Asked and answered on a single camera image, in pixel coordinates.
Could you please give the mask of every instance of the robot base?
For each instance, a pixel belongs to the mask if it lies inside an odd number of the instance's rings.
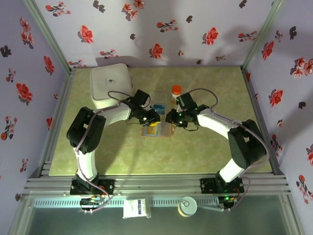
[[[227,186],[222,186],[216,178],[203,178],[200,179],[200,188],[202,194],[211,193],[240,193],[245,191],[242,179],[236,178]]]
[[[113,195],[115,180],[99,179],[98,176],[92,180],[92,183],[98,185],[109,194]],[[82,180],[78,175],[72,179],[72,185],[70,188],[70,195],[100,195],[103,192],[99,189],[89,185],[86,181]]]

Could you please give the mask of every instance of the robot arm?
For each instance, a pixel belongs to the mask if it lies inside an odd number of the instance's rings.
[[[156,125],[160,122],[160,116],[154,109],[145,110],[142,106],[146,103],[149,95],[138,90],[133,97],[122,100],[119,106],[111,106],[95,115],[98,111],[83,107],[67,131],[67,139],[70,145],[76,149],[85,135],[85,139],[78,151],[74,151],[78,164],[77,180],[82,191],[94,193],[95,188],[87,181],[98,185],[98,171],[95,167],[94,153],[100,142],[103,129],[120,120],[137,118],[139,123]]]
[[[266,154],[263,145],[252,134],[233,122],[215,115],[208,106],[197,106],[190,93],[179,96],[177,102],[182,111],[172,109],[166,116],[167,122],[184,128],[189,122],[193,122],[197,126],[219,133],[229,141],[232,159],[217,172],[215,179],[215,185],[221,191],[231,186],[245,169]],[[261,137],[254,121],[247,120],[241,124]]]

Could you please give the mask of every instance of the white box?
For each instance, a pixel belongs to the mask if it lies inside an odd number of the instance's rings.
[[[117,100],[108,96],[109,91],[123,92],[133,95],[133,88],[128,68],[124,64],[97,67],[90,71],[90,96],[96,109],[117,104]],[[123,100],[128,96],[110,93],[111,96]]]

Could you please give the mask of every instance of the purple wall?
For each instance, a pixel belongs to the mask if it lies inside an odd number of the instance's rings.
[[[7,234],[18,194],[39,167],[65,71],[22,1],[2,1],[0,21],[0,234]]]
[[[248,68],[307,235],[313,221],[312,9],[312,0],[287,0]]]
[[[273,1],[35,0],[71,67],[240,66]]]

